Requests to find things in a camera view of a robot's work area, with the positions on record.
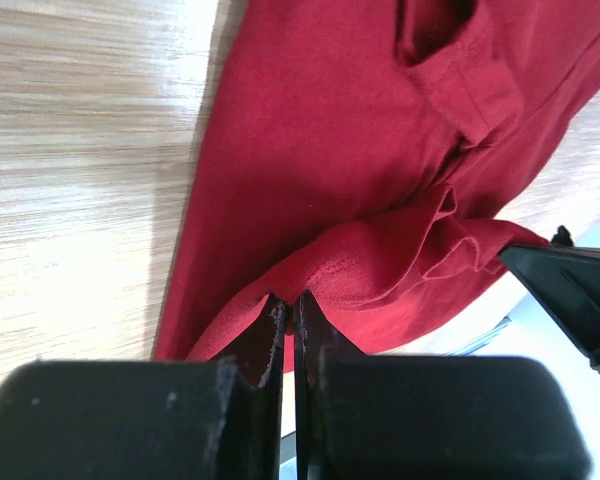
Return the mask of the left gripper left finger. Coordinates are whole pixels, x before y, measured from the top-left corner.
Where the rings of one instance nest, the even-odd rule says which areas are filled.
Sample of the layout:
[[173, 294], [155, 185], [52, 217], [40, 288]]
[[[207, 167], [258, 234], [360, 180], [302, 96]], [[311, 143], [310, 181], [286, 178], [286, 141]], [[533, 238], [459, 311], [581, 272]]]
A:
[[0, 479], [275, 479], [286, 306], [212, 360], [35, 361], [0, 385]]

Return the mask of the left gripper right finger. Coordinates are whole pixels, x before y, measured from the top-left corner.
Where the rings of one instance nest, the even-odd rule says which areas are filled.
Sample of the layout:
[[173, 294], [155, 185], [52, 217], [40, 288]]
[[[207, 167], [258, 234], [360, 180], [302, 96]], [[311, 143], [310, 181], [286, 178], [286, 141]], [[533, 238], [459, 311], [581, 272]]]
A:
[[301, 479], [585, 479], [563, 392], [522, 357], [372, 356], [303, 294], [293, 308]]

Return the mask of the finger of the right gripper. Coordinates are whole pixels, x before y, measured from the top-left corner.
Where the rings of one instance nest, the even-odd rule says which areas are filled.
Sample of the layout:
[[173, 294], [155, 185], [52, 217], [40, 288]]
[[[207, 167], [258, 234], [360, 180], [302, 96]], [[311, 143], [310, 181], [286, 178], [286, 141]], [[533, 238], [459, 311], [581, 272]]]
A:
[[548, 245], [512, 245], [498, 258], [600, 370], [600, 248], [577, 247], [559, 226]]

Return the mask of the dark red t shirt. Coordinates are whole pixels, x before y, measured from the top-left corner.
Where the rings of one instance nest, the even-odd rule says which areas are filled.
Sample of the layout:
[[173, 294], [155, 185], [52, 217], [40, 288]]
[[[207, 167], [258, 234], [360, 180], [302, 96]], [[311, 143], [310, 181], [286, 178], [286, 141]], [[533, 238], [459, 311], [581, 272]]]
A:
[[544, 239], [499, 211], [600, 88], [600, 1], [252, 1], [225, 62], [157, 335], [207, 360], [268, 295], [376, 353]]

